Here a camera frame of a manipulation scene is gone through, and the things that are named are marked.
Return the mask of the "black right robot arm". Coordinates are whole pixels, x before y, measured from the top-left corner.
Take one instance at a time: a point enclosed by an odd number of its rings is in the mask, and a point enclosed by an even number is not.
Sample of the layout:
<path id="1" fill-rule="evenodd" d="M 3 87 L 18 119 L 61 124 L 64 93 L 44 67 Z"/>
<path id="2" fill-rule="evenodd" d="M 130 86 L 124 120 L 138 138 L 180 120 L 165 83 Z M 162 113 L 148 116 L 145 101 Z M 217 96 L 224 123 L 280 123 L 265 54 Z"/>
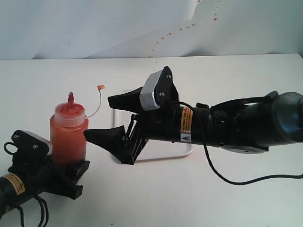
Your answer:
<path id="1" fill-rule="evenodd" d="M 241 98 L 214 106 L 181 104 L 172 87 L 143 99 L 143 88 L 110 96 L 111 108 L 132 113 L 128 128 L 89 129 L 86 141 L 132 165 L 149 140 L 221 147 L 262 153 L 271 146 L 303 140 L 303 96 L 296 92 Z"/>

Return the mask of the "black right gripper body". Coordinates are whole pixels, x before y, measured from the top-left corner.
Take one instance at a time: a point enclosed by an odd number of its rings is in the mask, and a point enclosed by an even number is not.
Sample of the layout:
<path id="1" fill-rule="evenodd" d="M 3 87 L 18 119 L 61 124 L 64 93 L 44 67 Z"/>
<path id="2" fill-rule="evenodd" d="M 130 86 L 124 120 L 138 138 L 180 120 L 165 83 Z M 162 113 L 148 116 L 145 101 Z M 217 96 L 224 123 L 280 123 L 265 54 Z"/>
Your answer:
<path id="1" fill-rule="evenodd" d="M 175 105 L 164 110 L 132 114 L 125 130 L 122 164 L 135 164 L 149 140 L 192 144 L 194 113 L 187 106 Z"/>

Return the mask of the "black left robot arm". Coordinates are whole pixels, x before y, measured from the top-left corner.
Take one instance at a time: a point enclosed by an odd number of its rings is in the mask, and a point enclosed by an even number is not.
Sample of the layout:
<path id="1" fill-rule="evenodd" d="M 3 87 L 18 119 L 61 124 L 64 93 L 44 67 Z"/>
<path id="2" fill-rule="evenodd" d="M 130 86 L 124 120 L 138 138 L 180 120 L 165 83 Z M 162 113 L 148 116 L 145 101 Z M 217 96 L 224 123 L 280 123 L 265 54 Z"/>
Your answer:
<path id="1" fill-rule="evenodd" d="M 83 186 L 78 181 L 88 170 L 90 162 L 58 166 L 49 157 L 30 161 L 13 159 L 8 173 L 0 177 L 0 215 L 10 212 L 43 192 L 77 199 Z"/>

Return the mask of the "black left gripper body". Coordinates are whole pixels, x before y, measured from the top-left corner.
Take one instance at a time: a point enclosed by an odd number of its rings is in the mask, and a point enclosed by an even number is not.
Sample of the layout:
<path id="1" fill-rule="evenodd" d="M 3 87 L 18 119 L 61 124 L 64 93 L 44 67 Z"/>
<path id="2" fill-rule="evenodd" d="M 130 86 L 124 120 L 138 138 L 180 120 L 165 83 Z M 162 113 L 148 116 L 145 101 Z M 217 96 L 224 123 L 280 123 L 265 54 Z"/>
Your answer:
<path id="1" fill-rule="evenodd" d="M 50 157 L 33 162 L 14 159 L 14 173 L 22 179 L 26 192 L 33 196 L 47 192 L 75 200 L 82 195 L 83 186 L 69 180 L 66 166 L 54 163 Z"/>

